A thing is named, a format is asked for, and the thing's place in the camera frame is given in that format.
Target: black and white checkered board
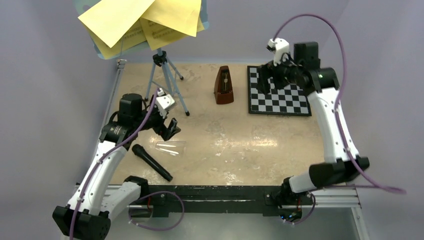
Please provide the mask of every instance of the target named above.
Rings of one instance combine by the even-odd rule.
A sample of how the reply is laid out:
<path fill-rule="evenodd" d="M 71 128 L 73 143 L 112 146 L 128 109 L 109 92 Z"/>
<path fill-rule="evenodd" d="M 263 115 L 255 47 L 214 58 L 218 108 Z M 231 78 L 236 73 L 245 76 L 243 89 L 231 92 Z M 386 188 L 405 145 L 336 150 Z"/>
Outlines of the black and white checkered board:
<path fill-rule="evenodd" d="M 284 89 L 275 89 L 273 78 L 268 79 L 270 94 L 258 92 L 258 72 L 256 66 L 247 66 L 247 85 L 250 114 L 311 116 L 308 99 L 303 90 L 294 84 Z"/>

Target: tripod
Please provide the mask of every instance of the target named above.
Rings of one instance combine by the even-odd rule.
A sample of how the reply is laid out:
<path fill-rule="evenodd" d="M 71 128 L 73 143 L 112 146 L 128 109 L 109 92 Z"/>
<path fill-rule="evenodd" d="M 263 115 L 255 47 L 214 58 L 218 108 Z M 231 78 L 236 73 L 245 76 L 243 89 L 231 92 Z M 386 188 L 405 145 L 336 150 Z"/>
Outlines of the tripod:
<path fill-rule="evenodd" d="M 175 81 L 175 77 L 172 75 L 171 69 L 168 66 L 168 64 L 171 65 L 172 69 L 175 71 L 175 74 L 178 75 L 179 79 L 181 79 L 181 80 L 184 79 L 184 77 L 177 70 L 175 65 L 167 57 L 167 52 L 162 51 L 161 48 L 158 48 L 157 54 L 153 55 L 153 65 L 151 66 L 150 79 L 148 81 L 147 93 L 145 95 L 146 96 L 145 100 L 147 101 L 149 99 L 150 88 L 152 86 L 152 83 L 154 83 L 156 86 L 158 86 L 158 87 L 164 89 L 165 91 L 169 92 L 169 94 L 171 94 L 171 96 L 174 96 L 174 94 L 176 93 L 178 95 L 179 101 L 182 104 L 182 107 L 184 108 L 185 115 L 190 116 L 190 112 L 187 109 L 186 104 L 184 103 L 183 96 L 181 95 L 180 90 L 178 89 L 177 82 Z M 156 65 L 162 68 L 162 72 L 163 72 L 163 76 L 165 77 L 167 89 L 165 87 L 159 85 L 157 82 L 153 81 L 153 75 L 155 74 Z"/>

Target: gray wall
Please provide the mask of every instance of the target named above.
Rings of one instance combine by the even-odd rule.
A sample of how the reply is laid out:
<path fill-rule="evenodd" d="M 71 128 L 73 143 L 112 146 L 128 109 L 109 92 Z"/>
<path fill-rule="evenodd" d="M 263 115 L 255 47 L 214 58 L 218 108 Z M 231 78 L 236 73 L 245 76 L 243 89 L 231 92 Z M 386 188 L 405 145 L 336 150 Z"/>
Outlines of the gray wall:
<path fill-rule="evenodd" d="M 171 60 L 180 62 L 265 62 L 272 58 L 265 48 L 268 40 L 284 20 L 313 12 L 335 23 L 347 4 L 348 0 L 208 0 L 209 29 L 163 49 Z M 289 42 L 314 39 L 324 44 L 331 31 L 324 24 L 312 18 L 297 19 L 280 36 Z M 152 55 L 148 48 L 125 58 L 151 62 Z"/>
<path fill-rule="evenodd" d="M 342 99 L 350 133 L 367 171 L 407 195 L 360 190 L 371 239 L 422 239 L 424 223 L 424 2 L 352 0 L 338 21 L 347 51 Z M 341 56 L 331 37 L 322 61 L 341 76 Z"/>
<path fill-rule="evenodd" d="M 0 239 L 58 239 L 115 76 L 72 1 L 0 1 Z"/>

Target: yellow paper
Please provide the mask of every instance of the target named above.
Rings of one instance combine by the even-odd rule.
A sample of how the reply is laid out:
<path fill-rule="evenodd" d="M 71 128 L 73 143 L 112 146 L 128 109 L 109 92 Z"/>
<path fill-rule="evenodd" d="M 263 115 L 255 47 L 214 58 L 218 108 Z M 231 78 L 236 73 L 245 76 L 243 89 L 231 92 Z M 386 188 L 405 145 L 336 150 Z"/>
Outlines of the yellow paper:
<path fill-rule="evenodd" d="M 136 21 L 134 25 L 123 35 L 123 37 L 112 47 L 106 45 L 96 34 L 87 28 L 90 37 L 93 39 L 98 50 L 103 55 L 104 59 L 110 59 L 113 56 L 125 51 L 137 44 L 146 41 L 145 34 L 143 33 L 142 26 L 139 21 Z"/>
<path fill-rule="evenodd" d="M 196 37 L 201 3 L 201 0 L 156 0 L 141 17 Z"/>
<path fill-rule="evenodd" d="M 148 45 L 152 50 L 162 48 L 163 46 L 188 36 L 187 34 L 143 18 L 140 18 L 140 23 Z M 205 28 L 203 27 L 202 21 L 198 16 L 196 31 L 200 32 L 202 30 L 205 30 Z"/>
<path fill-rule="evenodd" d="M 101 0 L 78 19 L 109 48 L 113 48 L 154 1 Z"/>

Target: beige tabletop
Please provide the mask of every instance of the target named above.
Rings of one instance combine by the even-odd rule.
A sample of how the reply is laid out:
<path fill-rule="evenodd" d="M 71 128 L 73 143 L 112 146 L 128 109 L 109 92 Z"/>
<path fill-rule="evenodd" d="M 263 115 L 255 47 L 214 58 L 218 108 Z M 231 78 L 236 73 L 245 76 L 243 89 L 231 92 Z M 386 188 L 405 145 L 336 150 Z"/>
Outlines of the beige tabletop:
<path fill-rule="evenodd" d="M 138 134 L 142 145 L 173 176 L 167 182 L 130 150 L 116 169 L 111 184 L 130 175 L 154 185 L 280 185 L 284 178 L 301 174 L 309 165 L 324 161 L 323 142 L 314 112 L 310 117 L 248 113 L 247 65 L 229 64 L 234 102 L 217 105 L 215 78 L 221 64 L 176 64 L 184 76 L 177 85 L 190 116 L 177 95 L 177 106 L 165 124 L 176 118 L 181 132 L 171 141 L 185 141 L 185 151 L 173 156 L 155 148 L 162 138 L 153 130 Z M 126 93 L 146 95 L 151 63 L 127 63 L 114 109 Z M 165 86 L 157 67 L 155 81 Z"/>

